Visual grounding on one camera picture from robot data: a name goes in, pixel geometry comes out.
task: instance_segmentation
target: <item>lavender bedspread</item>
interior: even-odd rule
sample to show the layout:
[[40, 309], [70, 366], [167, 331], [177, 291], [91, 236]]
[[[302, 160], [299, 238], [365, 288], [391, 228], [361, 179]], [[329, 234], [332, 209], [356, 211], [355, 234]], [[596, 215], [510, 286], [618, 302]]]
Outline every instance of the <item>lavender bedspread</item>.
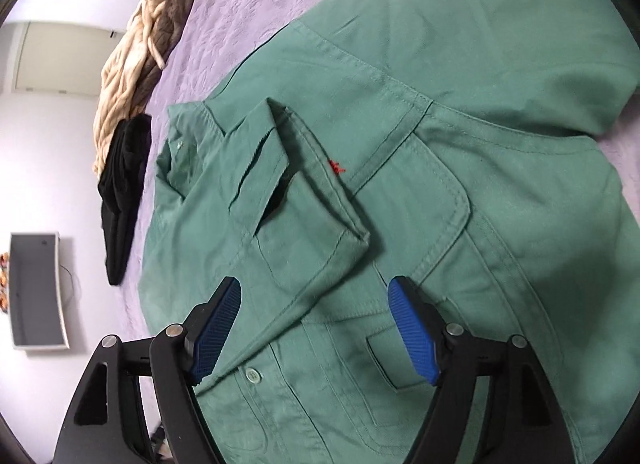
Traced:
[[[166, 137], [167, 105], [203, 99], [220, 79], [258, 45], [319, 0], [195, 0], [182, 40], [147, 106], [153, 116], [145, 190], [122, 286], [116, 290], [121, 337], [149, 335], [138, 299], [146, 229], [154, 205], [154, 160]], [[600, 146], [616, 166], [625, 197], [640, 220], [640, 96], [625, 109]]]

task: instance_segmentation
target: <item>white button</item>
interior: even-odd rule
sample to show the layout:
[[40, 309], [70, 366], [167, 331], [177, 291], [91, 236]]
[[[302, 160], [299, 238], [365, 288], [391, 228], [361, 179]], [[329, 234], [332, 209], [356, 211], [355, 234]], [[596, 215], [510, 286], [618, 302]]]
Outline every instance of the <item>white button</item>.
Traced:
[[248, 368], [247, 370], [245, 370], [244, 375], [253, 384], [258, 384], [260, 383], [260, 381], [262, 381], [260, 372], [258, 372], [258, 370], [256, 370], [255, 368]]

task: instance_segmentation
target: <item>green shirt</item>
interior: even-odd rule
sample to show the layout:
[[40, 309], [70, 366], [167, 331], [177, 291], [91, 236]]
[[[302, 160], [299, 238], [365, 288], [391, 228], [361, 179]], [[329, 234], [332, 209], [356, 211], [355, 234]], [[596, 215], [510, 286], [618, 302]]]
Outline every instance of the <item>green shirt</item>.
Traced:
[[588, 134], [639, 80], [609, 0], [324, 0], [170, 108], [140, 299], [158, 332], [241, 282], [198, 389], [225, 459], [402, 462], [433, 395], [386, 303], [406, 275], [526, 336], [593, 462], [640, 390], [640, 230]]

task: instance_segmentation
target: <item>blue rubber pad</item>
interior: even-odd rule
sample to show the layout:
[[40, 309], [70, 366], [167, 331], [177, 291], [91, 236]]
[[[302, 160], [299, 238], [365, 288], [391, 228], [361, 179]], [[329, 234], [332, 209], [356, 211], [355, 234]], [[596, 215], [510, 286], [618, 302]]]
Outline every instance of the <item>blue rubber pad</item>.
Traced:
[[415, 371], [435, 386], [440, 377], [435, 343], [422, 325], [397, 279], [389, 282], [387, 294], [391, 314], [394, 316]]
[[193, 346], [190, 374], [196, 384], [200, 384], [203, 378], [213, 372], [240, 310], [240, 301], [240, 282], [234, 279]]

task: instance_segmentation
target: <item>red thread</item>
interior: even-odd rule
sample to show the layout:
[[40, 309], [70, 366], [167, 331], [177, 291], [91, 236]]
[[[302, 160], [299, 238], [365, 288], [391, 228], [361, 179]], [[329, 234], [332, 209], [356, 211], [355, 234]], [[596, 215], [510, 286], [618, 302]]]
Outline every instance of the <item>red thread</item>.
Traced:
[[340, 163], [336, 163], [329, 159], [329, 164], [331, 165], [332, 170], [335, 172], [335, 175], [340, 175], [341, 173], [345, 173], [345, 169], [340, 167]]

